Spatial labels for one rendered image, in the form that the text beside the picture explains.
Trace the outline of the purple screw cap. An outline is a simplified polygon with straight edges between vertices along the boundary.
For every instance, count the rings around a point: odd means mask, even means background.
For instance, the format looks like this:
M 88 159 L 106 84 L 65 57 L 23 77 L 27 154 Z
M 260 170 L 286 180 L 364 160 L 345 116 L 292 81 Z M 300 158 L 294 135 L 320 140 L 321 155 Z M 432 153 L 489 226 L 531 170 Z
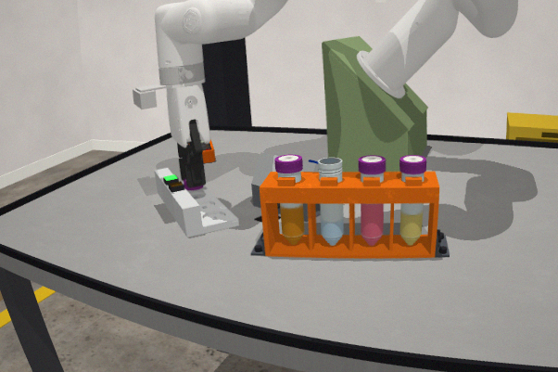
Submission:
M 191 187 L 191 188 L 189 188 L 189 187 L 187 186 L 187 183 L 186 183 L 186 178 L 184 179 L 184 188 L 185 188 L 186 190 L 198 190 L 198 189 L 201 189 L 202 187 L 203 187 L 203 186 L 196 186 L 196 187 Z
M 299 155 L 283 155 L 274 159 L 278 173 L 297 173 L 303 169 L 302 157 Z
M 406 174 L 426 172 L 426 158 L 417 155 L 403 156 L 399 159 L 399 170 Z
M 359 172 L 364 174 L 380 174 L 386 171 L 386 158 L 381 156 L 363 156 L 359 158 Z

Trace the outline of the orange test tube rack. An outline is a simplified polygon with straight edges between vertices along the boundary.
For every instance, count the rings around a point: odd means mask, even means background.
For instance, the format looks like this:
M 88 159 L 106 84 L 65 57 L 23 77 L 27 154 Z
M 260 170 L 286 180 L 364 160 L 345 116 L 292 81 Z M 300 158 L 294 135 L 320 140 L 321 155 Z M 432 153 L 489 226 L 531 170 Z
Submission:
M 337 177 L 321 177 L 319 172 L 301 172 L 295 177 L 279 177 L 270 172 L 260 186 L 260 206 L 266 256 L 303 258 L 435 258 L 439 184 L 436 172 L 422 177 L 406 177 L 401 172 L 384 172 L 380 177 L 363 177 L 360 172 L 342 172 Z M 315 204 L 308 204 L 309 234 L 296 245 L 289 243 L 279 231 L 277 203 L 349 204 L 349 235 L 331 246 L 316 233 Z M 390 235 L 382 235 L 369 246 L 361 235 L 355 235 L 355 204 L 391 203 Z M 409 246 L 401 235 L 393 235 L 394 203 L 429 203 L 428 233 Z M 389 241 L 390 238 L 390 241 Z M 309 245 L 310 240 L 310 245 Z

